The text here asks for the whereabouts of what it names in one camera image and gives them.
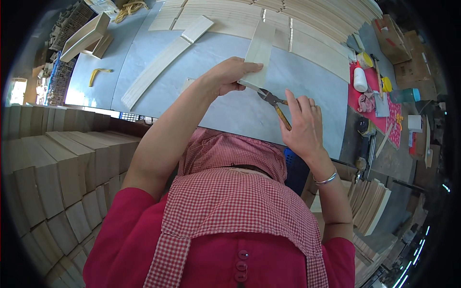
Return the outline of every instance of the metal shears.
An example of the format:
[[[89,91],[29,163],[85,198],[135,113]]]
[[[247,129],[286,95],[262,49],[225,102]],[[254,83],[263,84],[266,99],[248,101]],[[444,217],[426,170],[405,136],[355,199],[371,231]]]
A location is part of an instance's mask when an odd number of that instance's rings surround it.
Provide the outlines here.
[[[280,119],[282,119],[282,122],[285,124],[285,127],[288,129],[288,131],[291,131],[290,123],[288,122],[288,120],[285,117],[282,110],[280,110],[280,108],[277,105],[277,103],[282,103],[282,104],[288,105],[288,101],[279,99],[277,96],[275,96],[274,94],[272,94],[271,92],[269,92],[269,91],[267,91],[266,89],[263,89],[263,88],[258,89],[257,92],[258,92],[258,95],[264,101],[269,102],[269,104],[271,104],[275,108],[275,111],[277,111],[277,114],[280,117]]]

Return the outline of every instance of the red shirt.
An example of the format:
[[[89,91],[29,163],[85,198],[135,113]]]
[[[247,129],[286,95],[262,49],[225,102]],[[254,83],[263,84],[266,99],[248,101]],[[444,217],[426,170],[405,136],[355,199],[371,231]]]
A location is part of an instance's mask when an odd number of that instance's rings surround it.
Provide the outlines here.
[[[142,287],[160,237],[165,196],[156,204],[137,188],[119,191],[83,269],[87,288]],[[238,252],[246,250],[245,287],[306,287],[306,260],[288,239],[262,233],[206,235],[192,240],[181,287],[232,287]],[[355,248],[344,238],[322,245],[331,288],[353,287]]]

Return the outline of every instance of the bangle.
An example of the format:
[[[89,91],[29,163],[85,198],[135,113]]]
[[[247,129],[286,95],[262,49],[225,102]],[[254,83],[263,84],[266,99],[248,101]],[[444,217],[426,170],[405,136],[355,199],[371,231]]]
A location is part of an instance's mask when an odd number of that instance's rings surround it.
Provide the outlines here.
[[[322,186],[322,185],[325,185],[331,181],[333,181],[333,179],[335,179],[336,175],[338,174],[338,171],[336,170],[335,168],[335,173],[333,173],[333,175],[331,175],[330,178],[326,179],[325,181],[321,181],[321,182],[317,182],[317,180],[315,180],[314,176],[312,175],[312,179],[314,180],[315,182],[315,185],[317,186]]]

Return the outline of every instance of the red checkered apron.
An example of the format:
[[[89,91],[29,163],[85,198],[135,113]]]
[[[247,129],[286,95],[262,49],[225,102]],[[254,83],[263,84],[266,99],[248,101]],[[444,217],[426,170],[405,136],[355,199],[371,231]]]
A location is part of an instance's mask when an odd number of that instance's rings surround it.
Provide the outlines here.
[[[273,179],[223,168],[231,165],[254,165]],[[328,287],[317,220],[285,179],[284,156],[272,144],[198,128],[168,193],[144,287],[179,287],[191,240],[233,232],[288,238],[306,256],[308,286]]]

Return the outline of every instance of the white glue bottle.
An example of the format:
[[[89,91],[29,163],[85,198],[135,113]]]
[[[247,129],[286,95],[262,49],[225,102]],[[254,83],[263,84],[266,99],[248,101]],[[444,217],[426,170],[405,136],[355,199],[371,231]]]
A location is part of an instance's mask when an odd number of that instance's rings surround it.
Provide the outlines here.
[[[368,89],[368,84],[366,83],[365,72],[360,67],[359,62],[357,61],[357,68],[354,69],[354,89],[363,93]]]

